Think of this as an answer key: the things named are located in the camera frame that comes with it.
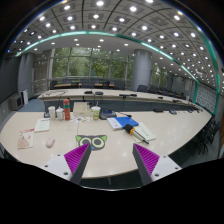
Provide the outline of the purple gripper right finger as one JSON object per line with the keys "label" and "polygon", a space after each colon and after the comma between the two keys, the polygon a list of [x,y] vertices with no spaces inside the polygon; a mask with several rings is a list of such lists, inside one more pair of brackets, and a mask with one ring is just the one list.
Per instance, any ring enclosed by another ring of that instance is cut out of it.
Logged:
{"label": "purple gripper right finger", "polygon": [[133,144],[133,156],[143,185],[181,170],[181,167],[169,156],[159,156],[138,144]]}

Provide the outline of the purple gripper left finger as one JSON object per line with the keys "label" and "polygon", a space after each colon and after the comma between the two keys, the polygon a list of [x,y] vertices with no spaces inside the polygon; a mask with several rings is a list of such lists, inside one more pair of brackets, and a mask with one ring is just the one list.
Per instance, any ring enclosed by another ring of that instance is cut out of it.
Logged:
{"label": "purple gripper left finger", "polygon": [[89,143],[52,157],[43,169],[72,183],[79,184],[91,154]]}

